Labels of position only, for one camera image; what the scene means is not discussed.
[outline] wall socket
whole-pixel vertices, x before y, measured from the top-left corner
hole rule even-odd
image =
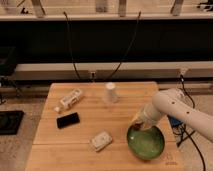
[[[97,71],[96,70],[90,70],[89,71],[89,79],[91,79],[93,82],[95,82],[95,79],[97,79]]]

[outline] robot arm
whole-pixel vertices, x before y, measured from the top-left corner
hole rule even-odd
[[[213,117],[183,103],[184,94],[179,89],[159,91],[133,119],[133,124],[156,125],[166,114],[186,123],[213,142]]]

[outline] black cable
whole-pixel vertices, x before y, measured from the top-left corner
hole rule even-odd
[[[63,12],[63,14],[65,15],[66,21],[67,21],[67,41],[68,41],[68,45],[69,45],[69,53],[70,53],[70,56],[72,58],[72,63],[73,63],[73,67],[75,69],[75,73],[76,73],[78,79],[81,80],[80,74],[78,73],[78,70],[77,70],[76,65],[75,65],[75,60],[73,58],[72,42],[71,42],[71,26],[69,24],[69,18],[67,16],[66,12]]]
[[[184,91],[184,94],[191,100],[192,102],[192,107],[195,108],[195,102],[193,100],[193,98],[189,95],[189,93],[186,91],[185,89],[185,83],[184,83],[184,77],[183,75],[180,75],[180,80],[181,80],[181,84],[182,84],[182,89]],[[193,130],[191,133],[190,133],[190,136],[192,136],[193,134],[195,133],[195,131]],[[180,141],[177,142],[177,146],[179,147],[185,140],[187,140],[189,137],[186,136],[185,138],[184,137],[184,132],[180,131],[179,132],[179,135],[180,135]]]
[[[22,0],[21,2],[19,2],[19,4],[16,7],[21,6],[26,0]]]
[[[193,145],[195,146],[195,148],[196,148],[197,152],[199,153],[200,158],[202,160],[203,171],[206,171],[206,163],[205,163],[204,157],[203,157],[203,155],[202,155],[199,147],[197,146],[197,144],[195,143],[195,141],[193,140],[193,138],[190,136],[190,134],[186,130],[184,130],[184,129],[183,129],[183,131],[186,133],[186,135],[189,137],[189,139],[192,141]]]
[[[133,32],[133,35],[132,35],[132,39],[130,41],[130,44],[129,44],[126,52],[124,53],[124,56],[120,60],[120,63],[118,64],[117,68],[104,80],[109,80],[116,74],[116,72],[119,70],[120,66],[122,65],[123,61],[125,60],[125,58],[129,54],[129,51],[130,51],[130,49],[132,48],[132,45],[135,42],[135,38],[136,38],[136,35],[137,35],[137,31],[138,31],[138,24],[139,24],[139,21],[140,21],[140,17],[141,17],[141,11],[138,13],[137,22],[136,22],[135,29],[134,29],[134,32]]]
[[[195,102],[194,100],[192,99],[192,97],[189,95],[189,93],[186,91],[185,89],[185,85],[184,85],[184,77],[183,75],[180,75],[180,80],[181,80],[181,84],[182,84],[182,89],[184,91],[184,93],[188,96],[188,98],[191,100],[192,102],[192,107],[195,108]]]

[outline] bowl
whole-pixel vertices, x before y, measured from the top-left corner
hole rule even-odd
[[[165,139],[156,126],[146,130],[137,130],[133,126],[127,132],[130,150],[140,159],[152,160],[160,156],[164,150]]]

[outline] black phone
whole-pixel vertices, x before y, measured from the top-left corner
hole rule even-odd
[[[79,122],[80,122],[80,119],[77,112],[57,118],[58,128],[63,128],[65,126],[76,124]]]

